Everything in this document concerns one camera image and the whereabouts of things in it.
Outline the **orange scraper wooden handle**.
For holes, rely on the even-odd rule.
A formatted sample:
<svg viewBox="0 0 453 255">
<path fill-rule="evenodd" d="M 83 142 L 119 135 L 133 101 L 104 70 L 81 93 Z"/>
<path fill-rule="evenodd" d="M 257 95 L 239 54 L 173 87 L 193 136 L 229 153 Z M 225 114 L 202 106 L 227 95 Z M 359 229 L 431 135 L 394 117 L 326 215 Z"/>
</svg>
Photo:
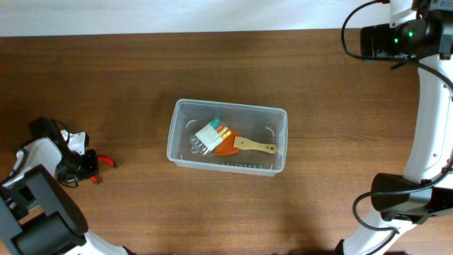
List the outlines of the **orange scraper wooden handle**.
<svg viewBox="0 0 453 255">
<path fill-rule="evenodd" d="M 242 137 L 241 134 L 231 129 L 231 134 L 219 144 L 215 150 L 215 156 L 230 156 L 240 151 L 258 151 L 268 154 L 276 154 L 278 149 L 275 144 L 264 144 Z"/>
</svg>

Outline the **red handled pliers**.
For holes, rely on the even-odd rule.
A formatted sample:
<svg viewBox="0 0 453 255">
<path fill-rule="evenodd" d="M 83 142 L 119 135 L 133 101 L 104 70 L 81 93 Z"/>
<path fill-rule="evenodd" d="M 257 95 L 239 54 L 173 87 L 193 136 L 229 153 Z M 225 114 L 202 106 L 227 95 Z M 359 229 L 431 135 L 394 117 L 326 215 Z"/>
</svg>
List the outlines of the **red handled pliers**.
<svg viewBox="0 0 453 255">
<path fill-rule="evenodd" d="M 113 159 L 111 159 L 110 157 L 98 156 L 98 162 L 105 162 L 106 164 L 108 164 L 109 166 L 113 167 L 114 169 L 118 168 L 117 163 Z M 101 177 L 99 176 L 99 174 L 93 175 L 91 177 L 91 180 L 92 180 L 92 182 L 95 185 L 98 185 L 98 184 L 101 183 Z"/>
</svg>

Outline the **orange socket bit rail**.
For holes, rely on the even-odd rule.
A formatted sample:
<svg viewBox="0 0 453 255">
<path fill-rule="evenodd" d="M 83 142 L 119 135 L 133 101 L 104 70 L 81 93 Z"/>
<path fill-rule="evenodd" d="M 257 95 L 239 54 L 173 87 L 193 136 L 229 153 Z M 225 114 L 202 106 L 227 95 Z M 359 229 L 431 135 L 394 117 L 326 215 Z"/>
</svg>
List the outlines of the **orange socket bit rail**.
<svg viewBox="0 0 453 255">
<path fill-rule="evenodd" d="M 255 165 L 255 164 L 237 164 L 237 163 L 223 162 L 222 165 L 241 167 L 241 168 L 251 168 L 251 169 L 263 169 L 262 165 Z"/>
</svg>

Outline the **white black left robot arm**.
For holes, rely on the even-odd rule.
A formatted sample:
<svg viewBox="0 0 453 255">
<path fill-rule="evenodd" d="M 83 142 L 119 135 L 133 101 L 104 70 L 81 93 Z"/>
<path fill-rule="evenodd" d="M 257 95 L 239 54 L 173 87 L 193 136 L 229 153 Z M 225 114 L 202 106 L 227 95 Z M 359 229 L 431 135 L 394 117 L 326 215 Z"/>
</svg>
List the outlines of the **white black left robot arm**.
<svg viewBox="0 0 453 255">
<path fill-rule="evenodd" d="M 1 181 L 1 240 L 11 254 L 130 255 L 89 228 L 65 191 L 80 181 L 100 182 L 98 164 L 110 157 L 88 148 L 86 132 L 71 133 L 53 118 L 29 123 L 31 140 L 16 151 L 11 173 Z"/>
</svg>

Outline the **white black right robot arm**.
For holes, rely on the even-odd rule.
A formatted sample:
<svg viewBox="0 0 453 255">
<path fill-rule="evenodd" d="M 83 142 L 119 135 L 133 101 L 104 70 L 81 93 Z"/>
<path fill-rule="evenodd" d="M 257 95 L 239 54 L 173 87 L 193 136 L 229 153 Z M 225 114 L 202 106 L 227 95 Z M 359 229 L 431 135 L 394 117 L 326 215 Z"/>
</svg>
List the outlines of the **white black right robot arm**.
<svg viewBox="0 0 453 255">
<path fill-rule="evenodd" d="M 364 62 L 394 62 L 418 69 L 420 98 L 415 136 L 401 175 L 377 174 L 370 191 L 372 208 L 336 254 L 385 254 L 404 233 L 433 217 L 452 214 L 452 2 L 393 0 L 390 21 L 360 31 Z"/>
</svg>

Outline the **clear case coloured bits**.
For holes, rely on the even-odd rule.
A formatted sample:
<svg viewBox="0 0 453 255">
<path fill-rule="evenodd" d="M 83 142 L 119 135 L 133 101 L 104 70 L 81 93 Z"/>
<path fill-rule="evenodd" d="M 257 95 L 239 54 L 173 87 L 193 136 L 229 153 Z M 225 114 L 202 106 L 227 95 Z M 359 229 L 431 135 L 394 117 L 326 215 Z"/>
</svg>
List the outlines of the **clear case coloured bits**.
<svg viewBox="0 0 453 255">
<path fill-rule="evenodd" d="M 213 152 L 230 135 L 231 130 L 219 118 L 214 118 L 206 126 L 197 131 L 189 139 L 189 142 L 196 152 L 205 157 Z"/>
</svg>

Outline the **clear plastic container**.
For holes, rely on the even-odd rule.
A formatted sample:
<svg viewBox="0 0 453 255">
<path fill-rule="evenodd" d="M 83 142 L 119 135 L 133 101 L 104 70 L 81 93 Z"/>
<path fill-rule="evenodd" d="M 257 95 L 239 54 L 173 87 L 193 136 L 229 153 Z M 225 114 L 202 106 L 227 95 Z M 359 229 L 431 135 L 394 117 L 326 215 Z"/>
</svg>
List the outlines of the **clear plastic container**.
<svg viewBox="0 0 453 255">
<path fill-rule="evenodd" d="M 285 168 L 287 123 L 281 108 L 181 99 L 167 157 L 181 167 L 275 176 Z"/>
</svg>

